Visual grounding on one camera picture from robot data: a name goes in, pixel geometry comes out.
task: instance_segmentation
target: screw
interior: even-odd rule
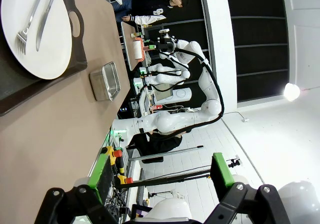
[[[236,188],[237,188],[238,190],[242,191],[242,190],[244,189],[244,186],[241,185],[241,184],[239,184],[239,185],[236,186]]]
[[[269,193],[270,192],[270,188],[266,186],[266,187],[263,188],[263,191],[265,191],[266,193]]]
[[[85,193],[87,190],[85,189],[85,188],[83,188],[83,187],[81,187],[80,189],[79,189],[79,192],[80,193]]]

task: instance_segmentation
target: person in black clothing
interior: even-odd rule
[[[116,1],[111,4],[118,23],[148,25],[165,19],[164,15],[174,7],[186,7],[189,0],[122,0],[122,5]]]
[[[145,133],[136,134],[133,136],[129,149],[135,148],[139,151],[140,156],[148,156],[153,154],[167,153],[172,149],[178,147],[182,142],[182,134],[189,133],[191,130],[184,131],[174,137],[167,140],[158,140],[157,138],[163,138],[165,135],[160,133],[152,133],[150,140],[147,140],[147,135]],[[142,160],[143,163],[154,163],[162,162],[163,157],[156,157]]]

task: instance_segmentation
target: white plate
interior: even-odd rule
[[[36,50],[36,37],[40,20],[49,0],[41,0],[27,34],[26,53],[20,52],[17,33],[25,28],[28,15],[36,0],[2,0],[1,22],[5,39],[21,65],[42,79],[55,79],[68,67],[72,34],[68,12],[63,0],[54,0],[47,17],[40,49]]]

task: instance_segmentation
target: white lamp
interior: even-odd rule
[[[292,102],[300,96],[300,88],[295,84],[287,83],[283,95],[289,102]]]

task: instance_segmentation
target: paper towel roll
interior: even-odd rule
[[[135,59],[142,58],[142,49],[141,49],[141,42],[140,41],[133,42],[133,51],[134,51],[134,58]]]

